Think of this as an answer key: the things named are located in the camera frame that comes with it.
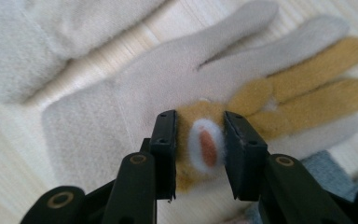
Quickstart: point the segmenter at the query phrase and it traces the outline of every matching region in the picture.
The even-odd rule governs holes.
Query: stuffed toy
[[[156,115],[176,109],[182,193],[169,206],[158,204],[158,221],[181,222],[178,207],[191,208],[192,217],[200,218],[193,223],[216,221],[243,207],[227,196],[222,173],[223,111],[250,120],[269,140],[270,152],[298,159],[354,134],[358,120],[350,115],[358,111],[358,80],[336,80],[358,63],[358,38],[345,38],[346,22],[317,16],[265,46],[223,52],[261,32],[277,12],[274,3],[245,4],[216,25],[163,43],[110,79],[50,105],[43,126],[60,184],[90,192],[114,179],[122,158],[150,137]],[[219,211],[211,214],[206,204]]]
[[[57,76],[68,60],[100,47],[162,2],[0,2],[0,102],[22,103]]]
[[[358,79],[337,80],[357,63],[358,38],[346,37],[303,63],[248,82],[227,105],[199,101],[179,107],[178,189],[189,189],[224,165],[225,110],[246,117],[265,140],[358,111]]]

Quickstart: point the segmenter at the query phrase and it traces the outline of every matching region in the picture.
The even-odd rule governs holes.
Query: white fabric
[[[116,176],[121,159],[139,150],[143,138],[150,136],[158,113],[200,98],[226,103],[244,82],[301,62],[337,42],[348,31],[345,22],[322,16],[273,44],[209,61],[240,38],[261,31],[276,12],[277,6],[272,3],[247,4],[215,26],[162,44],[138,57],[112,79],[51,105],[44,113],[43,123],[49,155],[61,184],[77,185],[87,191],[101,186]],[[318,129],[314,129],[306,138],[312,142],[307,147],[301,141],[285,138],[283,141],[295,149],[286,153],[301,159],[331,146],[353,133],[352,125],[343,126],[348,129],[331,132],[337,126],[323,127],[330,134],[322,139],[319,134],[315,136]],[[275,144],[271,147],[280,151],[279,142]],[[178,216],[183,220],[184,210],[176,215],[175,206],[189,206],[194,213],[193,223],[227,217],[233,212],[230,208],[238,206],[227,195],[227,182],[206,188],[208,191],[202,196],[178,198],[172,206],[162,203],[159,222],[183,223]],[[215,207],[215,216],[202,208],[211,197],[221,203]]]
[[[0,1],[0,101],[22,102],[163,0]]]

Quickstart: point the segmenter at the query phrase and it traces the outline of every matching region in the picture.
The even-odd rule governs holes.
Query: plush toy
[[[303,63],[248,82],[226,105],[199,101],[177,108],[177,188],[189,190],[224,164],[225,110],[245,116],[265,140],[358,111],[358,79],[337,79],[357,63],[358,38],[346,37]]]

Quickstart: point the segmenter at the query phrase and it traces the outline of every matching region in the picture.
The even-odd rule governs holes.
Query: light wood surface
[[[225,18],[246,0],[168,1],[145,21],[87,57],[73,60],[46,88],[22,105],[0,104],[0,223],[18,223],[41,194],[58,186],[48,160],[40,115],[66,94],[115,75],[121,66],[157,44],[187,35]],[[337,15],[358,35],[358,0],[278,0],[281,10],[271,28],[250,45],[273,40],[319,13]],[[348,72],[358,77],[358,66]],[[358,176],[358,133],[329,149],[344,169]]]

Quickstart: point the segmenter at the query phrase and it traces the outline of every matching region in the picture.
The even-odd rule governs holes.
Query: glove finger
[[[272,75],[268,80],[272,83],[275,99],[285,102],[322,86],[357,63],[358,38],[346,37],[315,57]]]
[[[291,132],[313,128],[358,111],[358,79],[346,78],[278,105]]]
[[[278,102],[287,101],[322,86],[357,63],[358,38],[346,37],[303,63],[246,83],[230,99],[228,110],[250,116],[272,95]]]
[[[200,69],[204,75],[201,78],[206,79],[203,85],[211,82],[209,86],[213,87],[213,83],[229,82],[235,91],[247,80],[265,77],[310,58],[344,37],[348,29],[345,21],[319,16],[274,43],[203,65]]]
[[[250,116],[261,109],[272,95],[272,85],[266,78],[246,83],[230,99],[227,110]]]
[[[316,128],[268,141],[268,151],[271,154],[282,153],[302,160],[318,151],[349,139],[357,131],[358,118],[349,116]]]
[[[216,25],[176,42],[181,50],[188,49],[186,58],[200,65],[239,39],[257,33],[270,24],[278,12],[278,5],[254,1]]]

